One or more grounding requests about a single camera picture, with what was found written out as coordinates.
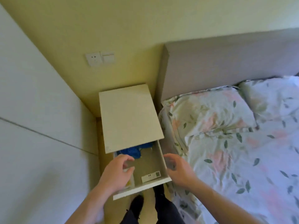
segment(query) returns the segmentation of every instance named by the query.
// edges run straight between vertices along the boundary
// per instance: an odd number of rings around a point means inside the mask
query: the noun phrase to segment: bed
[[[299,222],[299,29],[167,43],[155,105],[163,153],[262,223]],[[170,182],[186,223],[216,223]]]

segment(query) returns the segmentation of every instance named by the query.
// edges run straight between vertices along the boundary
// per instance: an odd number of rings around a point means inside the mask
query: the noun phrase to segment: nightstand top
[[[164,138],[146,84],[99,93],[106,153]]]

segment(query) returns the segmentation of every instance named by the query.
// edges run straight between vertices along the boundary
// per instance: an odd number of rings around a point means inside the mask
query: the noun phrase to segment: nightstand
[[[99,93],[106,153],[154,142],[151,148],[141,150],[141,158],[128,162],[135,167],[134,186],[117,192],[113,199],[171,181],[166,172],[159,139],[163,132],[155,111],[154,103],[146,84]],[[159,171],[160,177],[142,182],[141,177]]]

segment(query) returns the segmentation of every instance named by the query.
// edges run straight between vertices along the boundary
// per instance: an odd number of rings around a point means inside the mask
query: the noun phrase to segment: bed sheet
[[[162,109],[160,144],[164,154],[182,156],[202,181],[263,223],[299,223],[298,118],[181,139]],[[190,192],[173,182],[167,186],[185,223],[217,223]]]

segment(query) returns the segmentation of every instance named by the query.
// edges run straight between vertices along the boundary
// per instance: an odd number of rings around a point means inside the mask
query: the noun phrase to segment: open drawer
[[[145,148],[141,150],[141,158],[134,161],[127,161],[128,168],[135,167],[133,177],[134,185],[129,188],[118,191],[113,196],[113,200],[152,188],[166,182],[170,182],[171,178],[166,172],[166,164],[162,155],[159,141],[155,141],[152,148]],[[161,176],[142,183],[141,177],[160,171]]]

